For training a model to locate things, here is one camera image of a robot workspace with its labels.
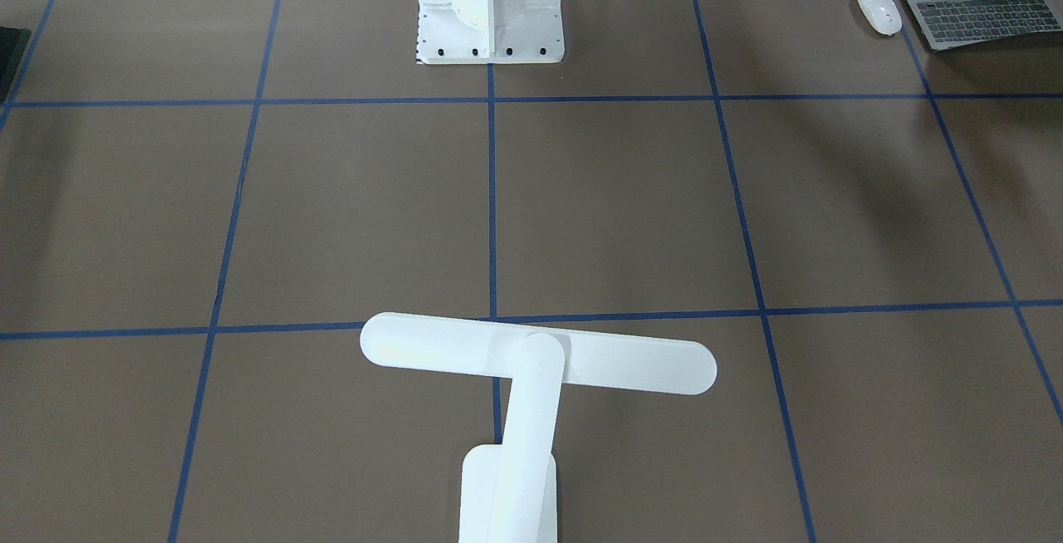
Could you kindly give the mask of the white desk lamp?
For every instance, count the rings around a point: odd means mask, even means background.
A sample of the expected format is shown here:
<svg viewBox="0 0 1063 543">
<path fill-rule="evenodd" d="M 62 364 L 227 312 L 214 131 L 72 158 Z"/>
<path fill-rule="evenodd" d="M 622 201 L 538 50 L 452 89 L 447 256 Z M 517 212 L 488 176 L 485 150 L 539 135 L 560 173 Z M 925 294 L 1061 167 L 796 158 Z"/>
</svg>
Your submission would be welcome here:
<svg viewBox="0 0 1063 543">
<path fill-rule="evenodd" d="M 385 312 L 360 347 L 384 368 L 510 380 L 502 441 L 467 453 L 460 542 L 556 542 L 553 442 L 563 385 L 701 395 L 718 380 L 711 351 L 692 341 L 455 317 Z"/>
</svg>

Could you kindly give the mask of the grey laptop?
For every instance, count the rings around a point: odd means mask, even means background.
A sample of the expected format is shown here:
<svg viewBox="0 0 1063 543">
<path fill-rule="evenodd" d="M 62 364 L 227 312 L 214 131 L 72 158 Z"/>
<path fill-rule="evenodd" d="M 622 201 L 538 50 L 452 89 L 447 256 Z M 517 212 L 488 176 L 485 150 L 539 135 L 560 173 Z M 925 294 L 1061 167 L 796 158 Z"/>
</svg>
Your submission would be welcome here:
<svg viewBox="0 0 1063 543">
<path fill-rule="evenodd" d="M 1051 0 L 904 0 L 933 52 L 1030 35 L 1060 35 Z"/>
</svg>

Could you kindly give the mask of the white computer mouse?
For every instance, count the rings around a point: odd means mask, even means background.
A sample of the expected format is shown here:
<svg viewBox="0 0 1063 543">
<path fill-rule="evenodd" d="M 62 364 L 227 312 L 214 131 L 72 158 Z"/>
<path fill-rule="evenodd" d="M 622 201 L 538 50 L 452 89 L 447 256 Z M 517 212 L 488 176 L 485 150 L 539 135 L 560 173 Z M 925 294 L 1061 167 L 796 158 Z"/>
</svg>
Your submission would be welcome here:
<svg viewBox="0 0 1063 543">
<path fill-rule="evenodd" d="M 891 37 L 902 29 L 902 14 L 893 0 L 855 0 L 870 28 Z"/>
</svg>

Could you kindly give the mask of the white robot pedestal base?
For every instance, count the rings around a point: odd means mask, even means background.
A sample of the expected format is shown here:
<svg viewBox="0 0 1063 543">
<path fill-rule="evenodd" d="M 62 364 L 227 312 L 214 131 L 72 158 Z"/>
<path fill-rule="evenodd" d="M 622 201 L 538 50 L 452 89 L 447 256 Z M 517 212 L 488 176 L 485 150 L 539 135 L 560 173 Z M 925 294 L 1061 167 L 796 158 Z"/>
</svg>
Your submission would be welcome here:
<svg viewBox="0 0 1063 543">
<path fill-rule="evenodd" d="M 418 0 L 421 64 L 555 64 L 566 58 L 561 0 Z"/>
</svg>

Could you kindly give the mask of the black mouse pad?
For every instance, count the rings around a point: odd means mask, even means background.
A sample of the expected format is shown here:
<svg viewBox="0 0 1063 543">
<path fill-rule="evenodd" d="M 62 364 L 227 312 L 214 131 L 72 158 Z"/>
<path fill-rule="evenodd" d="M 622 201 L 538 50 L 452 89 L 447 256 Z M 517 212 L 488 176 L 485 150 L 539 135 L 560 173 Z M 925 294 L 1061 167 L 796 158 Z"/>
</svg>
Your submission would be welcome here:
<svg viewBox="0 0 1063 543">
<path fill-rule="evenodd" d="M 15 79 L 22 66 L 24 52 L 32 39 L 32 32 L 26 28 L 1 26 L 1 104 L 7 100 Z"/>
</svg>

